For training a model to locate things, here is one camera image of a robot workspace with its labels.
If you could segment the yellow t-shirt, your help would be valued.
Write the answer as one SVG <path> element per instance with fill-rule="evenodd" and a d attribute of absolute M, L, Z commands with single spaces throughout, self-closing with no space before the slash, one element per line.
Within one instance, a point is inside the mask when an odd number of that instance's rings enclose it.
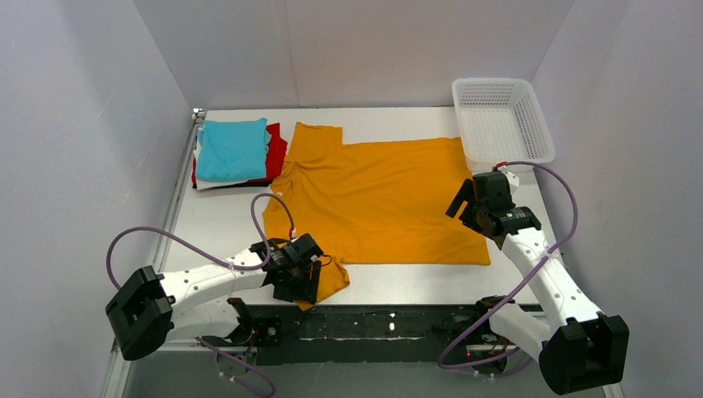
<path fill-rule="evenodd" d="M 339 127 L 297 124 L 263 213 L 268 237 L 296 230 L 331 256 L 318 300 L 350 285 L 349 264 L 490 264 L 485 238 L 446 214 L 471 177 L 459 138 L 342 138 Z"/>

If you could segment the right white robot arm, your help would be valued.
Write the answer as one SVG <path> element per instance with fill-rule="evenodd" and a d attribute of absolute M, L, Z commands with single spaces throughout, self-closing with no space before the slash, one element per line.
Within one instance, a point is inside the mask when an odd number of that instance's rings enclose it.
<path fill-rule="evenodd" d="M 535 213 L 518 207 L 517 176 L 500 164 L 465 180 L 447 216 L 489 240 L 516 266 L 523 280 L 506 296 L 491 298 L 484 313 L 441 352 L 441 368 L 459 370 L 445 358 L 484 323 L 540 368 L 558 395 L 617 384 L 623 379 L 629 328 L 608 316 L 570 277 L 549 244 Z"/>

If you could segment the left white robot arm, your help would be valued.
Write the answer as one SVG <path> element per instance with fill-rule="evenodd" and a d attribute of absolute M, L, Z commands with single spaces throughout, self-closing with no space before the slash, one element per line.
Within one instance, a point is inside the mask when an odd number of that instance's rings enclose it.
<path fill-rule="evenodd" d="M 218 337 L 237 346 L 278 344 L 281 322 L 254 315 L 236 293 L 271 286 L 285 302 L 316 303 L 325 254 L 309 235 L 253 244 L 222 265 L 159 274 L 133 272 L 105 312 L 123 359 L 135 361 L 164 343 Z"/>

